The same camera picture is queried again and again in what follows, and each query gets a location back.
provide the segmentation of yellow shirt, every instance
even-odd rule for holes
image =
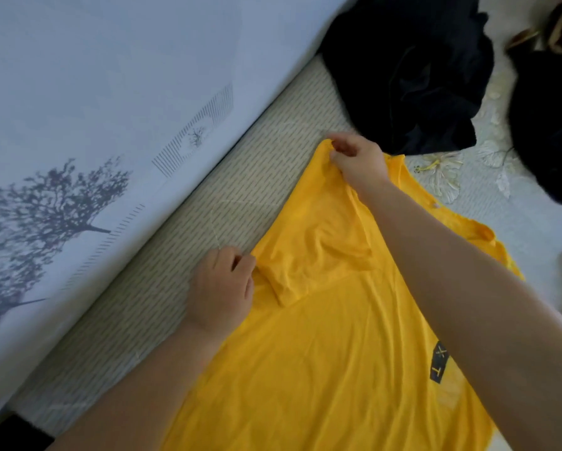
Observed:
[[[483,450],[493,425],[322,142],[255,247],[253,309],[188,394],[164,450]],[[518,274],[486,226],[392,181]]]

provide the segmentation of person's left arm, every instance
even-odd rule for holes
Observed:
[[[232,247],[197,266],[179,328],[104,394],[49,451],[148,451],[162,445],[187,392],[251,308],[255,258]]]

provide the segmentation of person's left hand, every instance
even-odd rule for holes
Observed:
[[[185,320],[222,343],[250,312],[254,268],[236,247],[210,250],[193,273]]]

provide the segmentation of forearm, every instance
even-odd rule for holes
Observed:
[[[562,317],[389,182],[366,202],[421,312],[511,445],[562,448]]]
[[[218,350],[187,323],[108,391],[49,448],[157,450],[189,389]]]

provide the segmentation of patterned fabric surface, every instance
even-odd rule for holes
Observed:
[[[482,0],[497,64],[474,121],[477,146],[410,157],[407,164],[452,210],[492,227],[527,281],[562,308],[562,206],[509,151],[505,121],[515,76],[501,49],[529,26],[528,3]],[[554,3],[545,2],[544,10]],[[191,270],[202,254],[226,243],[250,250],[277,216],[323,133],[349,127],[316,57],[50,353],[11,407],[48,433],[63,432],[178,324]]]

